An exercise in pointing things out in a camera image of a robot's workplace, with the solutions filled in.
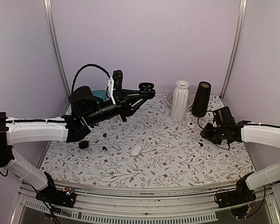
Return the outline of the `small white earbud case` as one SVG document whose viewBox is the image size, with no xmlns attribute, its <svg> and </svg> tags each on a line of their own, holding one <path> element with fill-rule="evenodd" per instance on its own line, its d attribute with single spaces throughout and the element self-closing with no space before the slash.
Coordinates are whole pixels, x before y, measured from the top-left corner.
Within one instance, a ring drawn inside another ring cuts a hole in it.
<svg viewBox="0 0 280 224">
<path fill-rule="evenodd" d="M 192 122 L 192 121 L 187 122 L 187 126 L 188 126 L 189 128 L 195 128 L 195 127 L 196 127 L 195 123 Z"/>
</svg>

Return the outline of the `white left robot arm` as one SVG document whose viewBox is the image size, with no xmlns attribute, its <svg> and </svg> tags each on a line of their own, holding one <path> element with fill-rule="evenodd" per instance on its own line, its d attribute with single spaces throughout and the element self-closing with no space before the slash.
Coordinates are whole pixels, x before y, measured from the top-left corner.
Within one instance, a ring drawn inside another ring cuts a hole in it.
<svg viewBox="0 0 280 224">
<path fill-rule="evenodd" d="M 118 87 L 107 101 L 93 96 L 88 86 L 81 86 L 69 97 L 71 115 L 52 119 L 15 119 L 0 112 L 0 168 L 11 171 L 49 202 L 55 203 L 64 191 L 57 190 L 51 176 L 32 166 L 13 149 L 13 145 L 37 141 L 79 142 L 101 121 L 117 115 L 126 121 L 154 96 L 154 86 L 150 83 L 141 83 L 137 91 Z"/>
</svg>

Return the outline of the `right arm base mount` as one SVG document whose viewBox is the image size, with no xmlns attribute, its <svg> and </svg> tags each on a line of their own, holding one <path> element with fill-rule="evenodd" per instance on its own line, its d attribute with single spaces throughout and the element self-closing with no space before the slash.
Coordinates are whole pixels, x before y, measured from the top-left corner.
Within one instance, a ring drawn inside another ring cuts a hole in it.
<svg viewBox="0 0 280 224">
<path fill-rule="evenodd" d="M 215 202 L 219 208 L 231 207 L 243 203 L 252 202 L 256 199 L 253 190 L 249 190 L 245 180 L 239 180 L 236 183 L 235 190 L 223 190 L 217 192 L 214 196 Z"/>
</svg>

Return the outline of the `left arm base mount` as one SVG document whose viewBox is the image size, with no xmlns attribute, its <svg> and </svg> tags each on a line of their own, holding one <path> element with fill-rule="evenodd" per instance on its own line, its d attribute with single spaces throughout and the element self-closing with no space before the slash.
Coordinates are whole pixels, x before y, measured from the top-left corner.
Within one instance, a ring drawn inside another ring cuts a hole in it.
<svg viewBox="0 0 280 224">
<path fill-rule="evenodd" d="M 48 179 L 48 186 L 43 190 L 37 190 L 35 198 L 50 204 L 73 208 L 77 197 L 75 190 L 70 187 L 57 189 L 52 177 L 47 172 L 44 173 Z"/>
</svg>

